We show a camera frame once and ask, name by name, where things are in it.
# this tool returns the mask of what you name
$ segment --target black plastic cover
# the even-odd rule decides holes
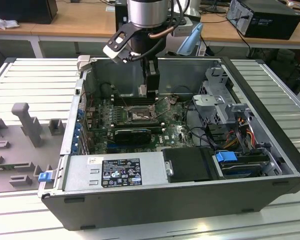
[[[169,183],[218,180],[210,148],[180,147],[162,150],[165,162],[172,164]]]

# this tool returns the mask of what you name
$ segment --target barcode sticker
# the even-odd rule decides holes
[[[88,157],[87,164],[102,164],[103,160],[104,160],[103,156]]]

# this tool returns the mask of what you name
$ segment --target floor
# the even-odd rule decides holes
[[[102,48],[103,42],[80,42],[80,54],[91,56],[105,56]],[[42,47],[47,58],[76,58],[73,42],[43,41]],[[243,47],[211,47],[216,56],[228,56],[231,59],[245,59],[247,49]],[[5,58],[34,58],[32,47],[28,41],[0,40],[0,66]],[[300,76],[300,70],[296,68],[294,53],[288,49],[256,49],[253,58],[264,60],[270,68],[288,85],[291,86]]]

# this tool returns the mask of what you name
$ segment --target workbench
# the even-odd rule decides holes
[[[262,103],[300,151],[300,101],[265,64],[259,64],[254,60],[233,60],[233,64],[238,67]],[[62,117],[60,113],[62,111],[68,113],[70,109],[73,96],[71,84],[80,78],[75,67],[76,60],[70,58],[18,58],[14,63],[4,63],[0,68],[0,92],[2,85],[8,87],[5,87],[5,92],[0,93],[0,104],[11,104],[17,100],[23,101],[22,98],[26,95],[27,101],[30,102],[29,105],[35,108],[35,112],[30,112],[30,115],[40,115],[39,121],[42,124],[45,123],[47,117],[39,113],[45,113],[47,110],[52,115],[48,119],[51,117],[62,118],[66,123],[68,116]],[[36,87],[33,83],[40,84],[40,87]],[[51,88],[60,89],[53,93]],[[61,88],[64,89],[62,101],[57,99],[60,94],[56,93],[60,92]],[[38,105],[37,103],[41,103],[41,100],[36,96],[29,96],[27,92],[29,90],[39,91],[40,93],[37,92],[37,94],[42,96],[49,95],[49,104]],[[60,102],[65,102],[62,108],[58,106]],[[14,119],[11,117],[13,117],[12,114],[5,115],[4,121],[9,125],[18,124],[12,122]],[[300,191],[279,197],[260,212],[82,231],[64,229],[59,220],[38,198],[37,190],[0,193],[0,240],[49,238],[300,240]]]
[[[58,12],[51,24],[20,23],[19,28],[0,29],[1,40],[26,40],[36,58],[44,58],[41,41],[105,43],[116,31],[113,11],[103,3],[66,3],[57,1]],[[226,20],[224,14],[204,14],[202,22]],[[209,46],[244,47],[236,29],[227,21],[204,23],[202,37]],[[245,38],[252,48],[300,49],[300,23],[289,40]]]

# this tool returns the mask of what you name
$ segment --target aluminum profile table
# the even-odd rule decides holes
[[[271,71],[255,60],[233,60],[252,90],[300,152],[300,99]],[[245,102],[237,88],[234,92]]]
[[[20,125],[12,106],[28,103],[30,116],[41,124],[52,118],[67,123],[79,78],[76,58],[8,58],[0,68],[0,118]]]
[[[35,60],[30,63],[29,59],[17,59],[16,63],[23,64],[21,61],[28,61],[29,69],[34,69],[33,67],[39,64],[35,63]],[[54,61],[52,63],[56,67],[56,61],[61,66],[63,62],[74,61],[74,59],[47,59],[47,61]],[[265,64],[259,64],[253,60],[234,60],[233,63],[300,151],[300,100]],[[4,78],[18,78],[18,76],[7,76],[8,72],[9,74],[14,72],[9,70],[12,66],[16,65],[4,64],[1,69],[0,84],[4,84],[1,81]],[[78,78],[75,70],[69,71],[74,76],[63,77]],[[23,77],[31,82],[29,76]],[[51,83],[48,78],[45,78],[47,76],[32,77],[34,77],[34,80],[37,77],[42,81],[46,79],[48,83]],[[9,97],[5,96],[0,99],[9,99]],[[47,238],[87,240],[300,240],[300,191],[279,197],[260,212],[84,231],[64,229],[57,218],[49,212],[37,197],[37,191],[0,193],[0,240]]]

